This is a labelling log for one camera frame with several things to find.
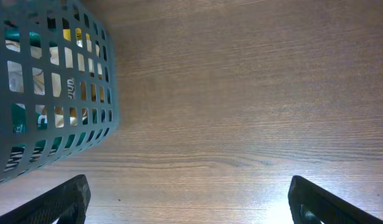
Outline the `beige yellow snack bag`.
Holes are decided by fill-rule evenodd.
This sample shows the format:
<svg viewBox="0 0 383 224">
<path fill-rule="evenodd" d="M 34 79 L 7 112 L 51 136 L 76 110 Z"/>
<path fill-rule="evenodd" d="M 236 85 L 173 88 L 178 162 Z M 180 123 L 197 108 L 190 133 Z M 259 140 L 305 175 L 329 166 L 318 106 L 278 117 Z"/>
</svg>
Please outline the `beige yellow snack bag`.
<svg viewBox="0 0 383 224">
<path fill-rule="evenodd" d="M 35 32 L 30 32 L 30 54 L 35 59 L 42 58 L 42 49 L 40 48 L 40 35 Z M 7 30 L 6 31 L 6 47 L 9 50 L 15 52 L 21 51 L 20 45 L 20 33 L 16 30 Z M 59 51 L 58 46 L 55 43 L 50 43 L 50 63 L 53 65 L 60 65 Z M 82 54 L 77 55 L 78 69 L 80 72 L 85 71 L 85 63 Z M 72 50 L 69 48 L 65 49 L 65 65 L 67 68 L 73 68 L 73 56 Z M 8 78 L 9 78 L 9 89 L 14 92 L 22 93 L 24 91 L 24 78 L 22 74 L 22 65 L 17 62 L 9 61 L 8 66 Z M 103 72 L 101 64 L 97 64 L 97 71 L 94 68 L 94 62 L 92 59 L 88 60 L 88 71 L 91 76 L 98 74 L 98 78 L 102 79 Z M 44 72 L 40 68 L 32 68 L 33 76 L 33 88 L 36 95 L 44 96 L 45 92 L 45 78 Z M 62 80 L 60 75 L 57 73 L 52 73 L 52 94 L 55 98 L 58 98 L 64 91 L 62 90 Z M 75 90 L 75 80 L 69 78 L 67 80 L 67 89 L 65 91 L 69 99 L 74 100 L 76 98 Z M 104 92 L 104 88 L 100 87 L 99 90 L 96 90 L 95 84 L 91 85 L 91 100 L 96 101 L 99 99 L 102 103 L 110 102 L 110 96 Z M 47 127 L 47 107 L 43 105 L 36 106 L 37 111 L 37 128 L 45 129 Z M 86 124 L 87 121 L 87 109 L 82 109 L 81 118 L 77 118 L 76 108 L 70 108 L 70 124 L 75 126 L 79 121 L 82 121 Z M 55 108 L 55 126 L 57 128 L 64 127 L 64 115 L 61 108 Z"/>
</svg>

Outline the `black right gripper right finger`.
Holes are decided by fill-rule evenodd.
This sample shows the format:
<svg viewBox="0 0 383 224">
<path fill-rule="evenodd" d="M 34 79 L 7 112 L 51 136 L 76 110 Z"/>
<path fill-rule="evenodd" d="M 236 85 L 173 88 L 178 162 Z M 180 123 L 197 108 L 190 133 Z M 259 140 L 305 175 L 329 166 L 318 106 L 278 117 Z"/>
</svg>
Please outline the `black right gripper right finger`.
<svg viewBox="0 0 383 224">
<path fill-rule="evenodd" d="M 383 220 L 299 175 L 292 177 L 288 204 L 296 224 L 383 224 Z"/>
</svg>

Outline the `green Nescafe coffee bag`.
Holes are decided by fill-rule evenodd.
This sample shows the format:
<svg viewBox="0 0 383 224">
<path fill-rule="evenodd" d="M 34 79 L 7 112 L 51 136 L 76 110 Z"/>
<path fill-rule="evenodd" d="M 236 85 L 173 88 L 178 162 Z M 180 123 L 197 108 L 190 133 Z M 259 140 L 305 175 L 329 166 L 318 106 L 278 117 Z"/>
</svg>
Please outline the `green Nescafe coffee bag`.
<svg viewBox="0 0 383 224">
<path fill-rule="evenodd" d="M 22 65 L 22 74 L 23 74 L 23 78 L 25 80 L 23 68 L 24 68 L 24 66 Z M 79 96 L 80 99 L 83 101 L 87 100 L 86 83 L 84 83 L 84 82 L 80 83 L 80 91 L 76 91 L 76 96 Z M 35 115 L 36 115 L 36 127 L 37 127 L 38 118 L 37 118 L 36 106 L 35 106 Z M 26 118 L 26 106 L 25 106 L 25 104 L 24 103 L 14 103 L 11 106 L 11 110 L 12 110 L 12 129 L 13 129 L 13 132 L 14 133 L 26 133 L 27 132 L 27 120 L 28 119 Z"/>
</svg>

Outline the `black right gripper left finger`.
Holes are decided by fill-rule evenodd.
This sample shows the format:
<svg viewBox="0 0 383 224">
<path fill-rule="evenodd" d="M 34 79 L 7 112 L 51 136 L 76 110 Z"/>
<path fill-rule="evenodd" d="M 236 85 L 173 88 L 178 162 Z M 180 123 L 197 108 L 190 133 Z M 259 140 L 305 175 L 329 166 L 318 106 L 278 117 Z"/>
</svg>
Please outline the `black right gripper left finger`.
<svg viewBox="0 0 383 224">
<path fill-rule="evenodd" d="M 91 199 L 86 176 L 77 175 L 0 216 L 0 223 L 84 223 Z"/>
</svg>

